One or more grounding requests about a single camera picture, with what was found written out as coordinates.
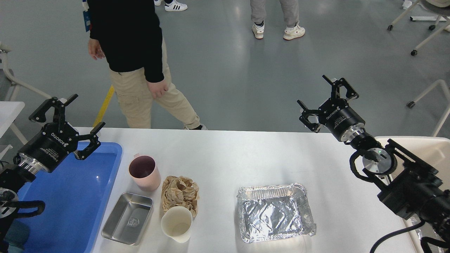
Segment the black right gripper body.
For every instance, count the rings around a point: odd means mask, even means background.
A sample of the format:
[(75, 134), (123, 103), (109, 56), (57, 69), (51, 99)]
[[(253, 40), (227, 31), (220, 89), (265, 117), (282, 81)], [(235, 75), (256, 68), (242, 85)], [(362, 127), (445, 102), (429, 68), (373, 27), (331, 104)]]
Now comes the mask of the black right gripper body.
[(352, 109), (346, 99), (328, 99), (319, 107), (318, 121), (339, 142), (351, 142), (364, 132), (365, 120)]

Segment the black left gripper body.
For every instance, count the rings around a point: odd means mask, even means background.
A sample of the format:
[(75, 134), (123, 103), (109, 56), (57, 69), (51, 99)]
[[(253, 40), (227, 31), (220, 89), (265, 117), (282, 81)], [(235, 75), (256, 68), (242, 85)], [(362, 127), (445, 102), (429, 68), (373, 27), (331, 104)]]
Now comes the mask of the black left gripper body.
[(58, 123), (47, 123), (18, 153), (23, 158), (37, 160), (46, 172), (52, 173), (69, 153), (77, 149), (78, 142), (74, 140), (77, 134), (79, 132), (67, 122), (62, 130), (58, 129)]

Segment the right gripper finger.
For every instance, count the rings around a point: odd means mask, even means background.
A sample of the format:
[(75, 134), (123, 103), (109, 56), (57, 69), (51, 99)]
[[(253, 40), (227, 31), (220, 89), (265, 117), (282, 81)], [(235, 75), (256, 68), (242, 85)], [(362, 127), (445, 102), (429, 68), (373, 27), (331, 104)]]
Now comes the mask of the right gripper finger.
[(333, 99), (343, 99), (341, 96), (340, 96), (340, 88), (341, 87), (344, 87), (345, 89), (346, 89), (346, 94), (345, 94), (345, 100), (347, 101), (347, 102), (350, 102), (350, 101), (352, 101), (352, 100), (354, 100), (354, 99), (358, 99), (360, 96), (359, 96), (359, 94), (355, 91), (355, 89), (347, 82), (347, 80), (345, 79), (345, 78), (340, 78), (339, 80), (338, 79), (333, 79), (333, 80), (331, 80), (331, 79), (329, 79), (328, 77), (326, 77), (326, 75), (322, 75), (322, 77), (323, 77), (323, 79), (325, 79), (326, 80), (326, 82), (328, 82), (330, 85), (331, 85), (331, 87), (332, 87), (332, 90), (331, 90), (331, 95), (330, 95), (330, 99), (331, 100), (333, 100)]
[[(325, 124), (325, 112), (323, 110), (323, 105), (325, 105), (328, 100), (325, 100), (318, 109), (309, 109), (301, 100), (297, 100), (297, 103), (301, 107), (301, 115), (299, 120), (308, 128), (310, 131), (318, 133), (321, 128), (327, 129), (328, 126)], [(310, 117), (315, 117), (316, 122), (311, 122)]]

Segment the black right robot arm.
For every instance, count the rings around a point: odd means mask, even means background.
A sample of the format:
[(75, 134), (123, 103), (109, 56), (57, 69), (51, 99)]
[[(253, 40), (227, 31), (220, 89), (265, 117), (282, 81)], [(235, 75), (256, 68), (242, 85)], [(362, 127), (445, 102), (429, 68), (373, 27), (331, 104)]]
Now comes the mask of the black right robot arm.
[(312, 132), (321, 126), (328, 128), (339, 141), (354, 148), (350, 156), (350, 169), (359, 179), (374, 183), (379, 189), (379, 200), (397, 216), (407, 220), (414, 214), (420, 222), (391, 232), (372, 246), (370, 252), (387, 239), (418, 229), (429, 223), (440, 240), (422, 237), (420, 246), (430, 253), (430, 245), (449, 250), (450, 202), (449, 190), (441, 190), (442, 180), (438, 170), (392, 139), (382, 146), (365, 130), (365, 120), (349, 105), (359, 94), (345, 78), (330, 80), (330, 98), (317, 110), (309, 109), (298, 100), (302, 108), (299, 120)]

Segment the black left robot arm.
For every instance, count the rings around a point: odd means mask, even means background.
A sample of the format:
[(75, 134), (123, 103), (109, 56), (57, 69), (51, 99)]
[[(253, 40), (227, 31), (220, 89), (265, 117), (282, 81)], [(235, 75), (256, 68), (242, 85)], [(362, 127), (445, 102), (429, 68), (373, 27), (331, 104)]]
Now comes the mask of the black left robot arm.
[(98, 132), (105, 123), (98, 123), (89, 134), (80, 135), (67, 121), (65, 109), (78, 97), (73, 94), (67, 100), (51, 97), (45, 100), (29, 117), (30, 121), (41, 122), (43, 127), (30, 141), (24, 144), (13, 159), (7, 164), (0, 176), (0, 238), (1, 252), (8, 252), (9, 244), (6, 234), (13, 221), (40, 215), (45, 210), (41, 200), (21, 201), (18, 191), (24, 184), (36, 179), (36, 174), (43, 170), (51, 173), (73, 153), (77, 160), (85, 160), (98, 147)]

